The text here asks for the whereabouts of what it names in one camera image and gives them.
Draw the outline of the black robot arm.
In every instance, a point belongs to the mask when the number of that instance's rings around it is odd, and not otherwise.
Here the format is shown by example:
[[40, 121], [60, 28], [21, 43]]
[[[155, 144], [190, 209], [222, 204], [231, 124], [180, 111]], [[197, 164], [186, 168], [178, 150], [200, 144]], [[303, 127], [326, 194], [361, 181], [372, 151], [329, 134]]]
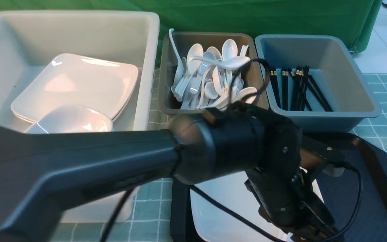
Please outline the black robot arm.
[[302, 132], [236, 102], [174, 116], [166, 129], [26, 134], [0, 126], [0, 242], [44, 242], [64, 211], [160, 178], [186, 185], [245, 171], [267, 219], [293, 238], [328, 241], [330, 216], [307, 180]]

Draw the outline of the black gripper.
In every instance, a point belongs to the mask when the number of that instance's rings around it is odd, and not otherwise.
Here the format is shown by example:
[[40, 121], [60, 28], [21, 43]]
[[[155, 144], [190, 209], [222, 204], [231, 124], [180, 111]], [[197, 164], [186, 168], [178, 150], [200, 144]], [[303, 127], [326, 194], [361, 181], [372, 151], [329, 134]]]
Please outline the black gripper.
[[282, 181], [270, 171], [250, 169], [246, 188], [260, 204], [259, 214], [292, 239], [328, 239], [336, 236], [335, 220], [321, 196], [313, 191], [303, 171], [295, 180]]

